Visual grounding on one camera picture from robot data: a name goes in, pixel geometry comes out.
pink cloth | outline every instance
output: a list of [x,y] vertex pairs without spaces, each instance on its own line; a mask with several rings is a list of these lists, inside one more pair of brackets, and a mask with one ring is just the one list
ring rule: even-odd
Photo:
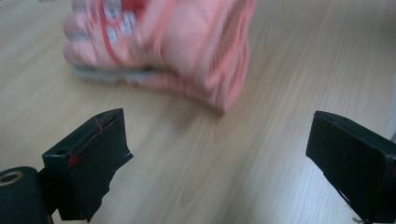
[[155,68],[136,85],[173,91],[219,111],[248,70],[256,0],[72,0],[64,57],[100,69]]

